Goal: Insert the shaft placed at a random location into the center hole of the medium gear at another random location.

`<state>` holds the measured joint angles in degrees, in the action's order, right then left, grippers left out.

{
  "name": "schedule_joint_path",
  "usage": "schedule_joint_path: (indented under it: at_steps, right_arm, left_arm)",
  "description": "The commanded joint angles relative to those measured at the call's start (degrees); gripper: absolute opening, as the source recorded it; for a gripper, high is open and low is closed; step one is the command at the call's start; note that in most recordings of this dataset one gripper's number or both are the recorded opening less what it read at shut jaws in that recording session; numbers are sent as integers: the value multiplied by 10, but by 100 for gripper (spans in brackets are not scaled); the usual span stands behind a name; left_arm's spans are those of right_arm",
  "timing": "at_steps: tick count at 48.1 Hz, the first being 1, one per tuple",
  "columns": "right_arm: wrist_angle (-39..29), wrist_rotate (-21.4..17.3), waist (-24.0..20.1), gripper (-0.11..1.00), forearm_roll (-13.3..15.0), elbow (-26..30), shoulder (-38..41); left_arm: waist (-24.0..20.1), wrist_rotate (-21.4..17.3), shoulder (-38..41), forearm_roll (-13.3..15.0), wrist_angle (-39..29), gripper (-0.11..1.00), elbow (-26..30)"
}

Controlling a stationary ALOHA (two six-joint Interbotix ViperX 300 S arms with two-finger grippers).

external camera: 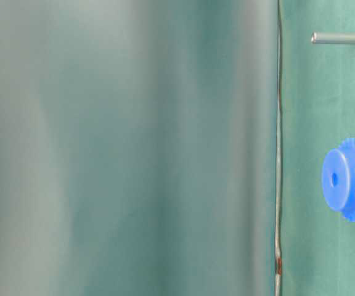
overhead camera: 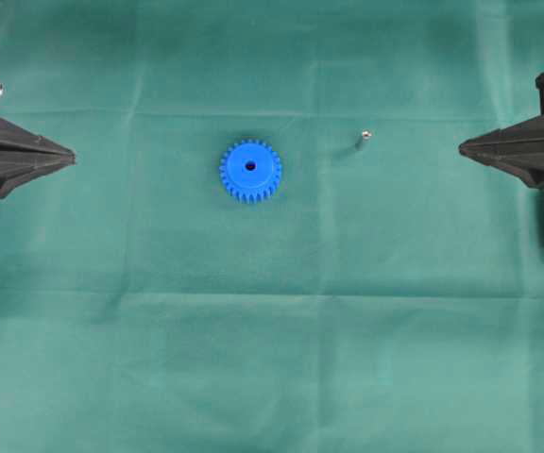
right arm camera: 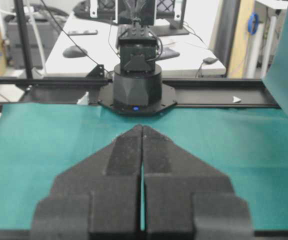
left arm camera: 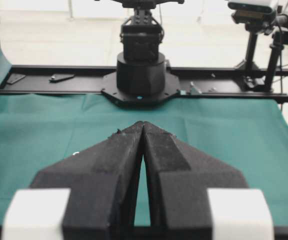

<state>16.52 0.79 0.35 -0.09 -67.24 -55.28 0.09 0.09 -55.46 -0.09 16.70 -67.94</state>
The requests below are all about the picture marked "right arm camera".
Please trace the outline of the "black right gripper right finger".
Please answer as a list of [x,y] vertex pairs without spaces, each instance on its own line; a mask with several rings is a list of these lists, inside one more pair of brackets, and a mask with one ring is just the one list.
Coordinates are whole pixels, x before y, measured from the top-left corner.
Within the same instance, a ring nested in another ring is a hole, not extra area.
[[145,126],[142,140],[149,240],[250,240],[247,202],[230,178]]

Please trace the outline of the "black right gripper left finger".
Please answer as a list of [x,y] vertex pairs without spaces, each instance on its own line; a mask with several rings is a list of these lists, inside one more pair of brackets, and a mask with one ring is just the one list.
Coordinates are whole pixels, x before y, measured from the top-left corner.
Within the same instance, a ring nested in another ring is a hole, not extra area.
[[36,206],[33,240],[134,240],[140,231],[142,126],[61,172]]

